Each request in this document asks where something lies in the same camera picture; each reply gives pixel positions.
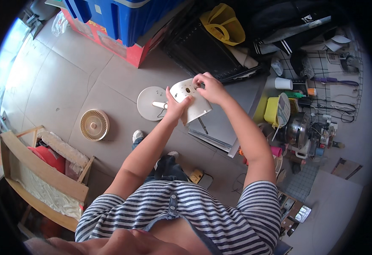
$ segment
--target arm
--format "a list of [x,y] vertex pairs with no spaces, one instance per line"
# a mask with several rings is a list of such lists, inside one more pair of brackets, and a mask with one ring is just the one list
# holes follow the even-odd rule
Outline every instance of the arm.
[[168,98],[168,110],[164,118],[156,125],[152,132],[124,160],[120,170],[107,188],[104,194],[115,194],[127,199],[138,187],[142,185],[145,178],[152,170],[183,110],[190,104],[192,97],[185,98],[181,103],[174,100],[166,88]]
[[258,126],[211,74],[196,75],[193,83],[198,82],[205,84],[205,89],[197,89],[199,93],[211,103],[220,105],[226,113],[240,141],[244,156],[250,163],[244,187],[255,181],[270,181],[275,184],[275,167],[270,145]]

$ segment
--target blue plastic crate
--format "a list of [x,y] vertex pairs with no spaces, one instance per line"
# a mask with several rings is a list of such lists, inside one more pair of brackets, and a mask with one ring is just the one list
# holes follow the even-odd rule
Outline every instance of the blue plastic crate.
[[73,18],[90,19],[131,47],[138,37],[184,0],[63,0]]

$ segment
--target navy and white striped t-shirt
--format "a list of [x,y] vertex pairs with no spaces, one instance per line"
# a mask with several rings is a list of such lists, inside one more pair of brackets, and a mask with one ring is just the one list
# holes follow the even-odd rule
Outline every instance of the navy and white striped t-shirt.
[[117,228],[149,231],[160,219],[182,217],[213,254],[272,254],[281,221],[277,193],[273,183],[257,181],[230,207],[194,183],[150,181],[127,200],[97,197],[78,222],[76,242],[110,237]]

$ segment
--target white plastic bag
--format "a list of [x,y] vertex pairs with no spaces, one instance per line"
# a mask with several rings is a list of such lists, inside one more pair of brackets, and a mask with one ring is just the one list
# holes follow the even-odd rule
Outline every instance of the white plastic bag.
[[67,26],[69,26],[69,22],[64,17],[63,13],[60,11],[57,13],[56,18],[53,21],[53,25],[51,26],[51,32],[55,36],[59,36],[66,31]]
[[282,71],[284,70],[284,68],[282,67],[282,64],[279,58],[272,58],[271,67],[274,69],[275,73],[278,76],[282,75]]

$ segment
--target white sneaker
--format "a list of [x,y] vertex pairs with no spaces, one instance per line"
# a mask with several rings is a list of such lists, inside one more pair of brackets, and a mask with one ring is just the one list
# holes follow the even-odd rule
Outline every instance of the white sneaker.
[[136,130],[134,132],[134,134],[132,135],[132,143],[135,142],[135,140],[137,140],[138,138],[144,138],[144,133],[141,131],[141,130]]
[[179,152],[177,152],[177,151],[171,151],[171,152],[168,153],[168,155],[174,156],[175,159],[177,160],[178,157],[179,157]]

